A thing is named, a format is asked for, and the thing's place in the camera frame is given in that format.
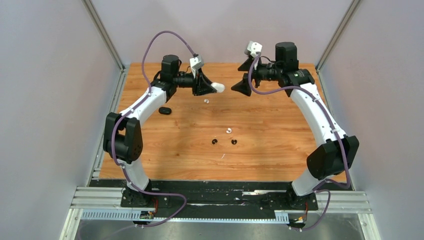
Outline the white earbud charging case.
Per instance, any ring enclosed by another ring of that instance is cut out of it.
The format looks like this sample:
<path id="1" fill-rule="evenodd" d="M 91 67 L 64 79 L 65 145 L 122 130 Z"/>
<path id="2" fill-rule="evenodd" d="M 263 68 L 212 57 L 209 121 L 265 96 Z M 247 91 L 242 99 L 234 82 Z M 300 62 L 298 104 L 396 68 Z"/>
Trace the white earbud charging case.
<path id="1" fill-rule="evenodd" d="M 211 86 L 216 90 L 217 93 L 223 93 L 226 89 L 224 84 L 218 82 L 213 82 Z"/>

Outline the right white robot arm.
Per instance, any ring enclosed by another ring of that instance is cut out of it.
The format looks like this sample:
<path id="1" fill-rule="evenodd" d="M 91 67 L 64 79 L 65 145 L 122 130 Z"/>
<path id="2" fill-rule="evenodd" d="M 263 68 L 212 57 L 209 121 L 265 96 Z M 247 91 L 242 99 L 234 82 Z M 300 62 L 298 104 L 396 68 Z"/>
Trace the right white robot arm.
<path id="1" fill-rule="evenodd" d="M 325 183 L 337 181 L 332 178 L 345 173 L 346 182 L 338 183 L 348 189 L 352 180 L 350 168 L 359 148 L 355 135 L 348 135 L 340 127 L 320 96 L 315 79 L 307 69 L 301 69 L 297 46 L 293 42 L 279 42 L 275 45 L 275 59 L 262 63 L 263 46 L 250 41 L 244 51 L 247 60 L 238 67 L 243 72 L 240 82 L 231 90 L 251 96 L 270 95 L 284 91 L 300 109 L 310 127 L 316 150 L 306 159 L 306 169 L 291 183 L 285 195 L 286 204 L 298 209 L 306 201 L 306 195 L 318 190 Z"/>

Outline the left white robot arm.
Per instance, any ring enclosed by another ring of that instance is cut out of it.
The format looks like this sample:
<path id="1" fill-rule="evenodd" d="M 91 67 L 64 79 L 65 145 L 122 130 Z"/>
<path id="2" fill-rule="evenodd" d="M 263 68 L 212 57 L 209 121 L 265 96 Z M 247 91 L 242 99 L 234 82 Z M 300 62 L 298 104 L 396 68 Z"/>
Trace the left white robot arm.
<path id="1" fill-rule="evenodd" d="M 190 88 L 194 96 L 222 93 L 225 86 L 212 82 L 204 74 L 204 61 L 199 54 L 189 60 L 191 71 L 180 70 L 178 56 L 165 55 L 152 82 L 147 83 L 146 92 L 132 105 L 120 113 L 111 112 L 105 119 L 103 150 L 113 158 L 127 180 L 127 187 L 134 193 L 140 206 L 149 206 L 153 193 L 147 189 L 150 179 L 146 175 L 141 154 L 143 150 L 142 126 L 160 107 L 167 103 L 178 88 Z"/>

